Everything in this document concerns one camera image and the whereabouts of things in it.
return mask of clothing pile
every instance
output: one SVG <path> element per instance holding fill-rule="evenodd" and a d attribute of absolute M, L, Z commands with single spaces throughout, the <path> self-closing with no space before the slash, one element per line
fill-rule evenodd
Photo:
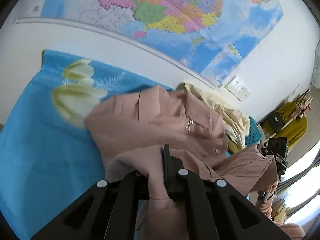
<path fill-rule="evenodd" d="M 184 203 L 172 201 L 164 187 L 164 144 L 184 168 L 202 179 L 223 178 L 244 196 L 277 182 L 273 157 L 263 157 L 256 145 L 226 157 L 223 118 L 189 90 L 156 86 L 117 95 L 97 105 L 85 124 L 101 152 L 107 180 L 134 170 L 148 177 L 150 200 L 137 217 L 138 239 L 188 239 Z M 262 209 L 271 210 L 271 203 L 272 198 Z"/>
<path fill-rule="evenodd" d="M 202 91 L 188 83 L 183 86 L 222 116 L 228 147 L 232 153 L 246 148 L 245 137 L 249 134 L 250 119 L 245 113 L 213 93 Z"/>

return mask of colorful map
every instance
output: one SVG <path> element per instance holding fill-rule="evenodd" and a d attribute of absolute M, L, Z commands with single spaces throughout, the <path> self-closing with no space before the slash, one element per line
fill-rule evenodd
<path fill-rule="evenodd" d="M 282 15 L 278 0 L 23 0 L 19 18 L 102 27 L 163 52 L 219 86 Z"/>

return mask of floor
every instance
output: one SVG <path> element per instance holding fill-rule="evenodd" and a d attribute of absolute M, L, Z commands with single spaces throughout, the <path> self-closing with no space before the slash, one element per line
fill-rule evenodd
<path fill-rule="evenodd" d="M 308 110 L 306 112 L 308 131 L 289 152 L 287 156 L 289 166 L 305 155 L 305 153 L 307 153 L 320 140 L 320 89 L 312 87 L 310 91 L 312 96 L 319 100 L 319 103 L 313 100 L 311 104 L 311 111 Z"/>

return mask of beige cloth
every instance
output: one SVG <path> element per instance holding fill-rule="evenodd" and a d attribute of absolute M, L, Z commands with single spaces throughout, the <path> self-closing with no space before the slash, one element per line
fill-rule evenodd
<path fill-rule="evenodd" d="M 287 214 L 285 212 L 285 200 L 282 198 L 279 199 L 277 202 L 272 204 L 271 209 L 271 217 L 273 221 L 283 225 L 287 219 Z"/>
<path fill-rule="evenodd" d="M 244 149 L 244 139 L 250 130 L 249 117 L 213 93 L 202 91 L 188 83 L 185 83 L 185 88 L 222 116 L 226 134 L 240 149 Z"/>

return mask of pink coat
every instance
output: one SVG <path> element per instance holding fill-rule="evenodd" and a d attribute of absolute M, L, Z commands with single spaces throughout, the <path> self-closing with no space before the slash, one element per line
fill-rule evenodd
<path fill-rule="evenodd" d="M 224 178 L 243 195 L 277 181 L 276 164 L 256 145 L 226 157 L 222 117 L 186 90 L 159 86 L 118 95 L 99 104 L 85 123 L 109 181 L 139 170 L 149 177 L 150 200 L 139 213 L 139 239 L 188 239 L 183 203 L 173 202 L 163 182 L 161 149 L 181 158 L 202 179 Z"/>

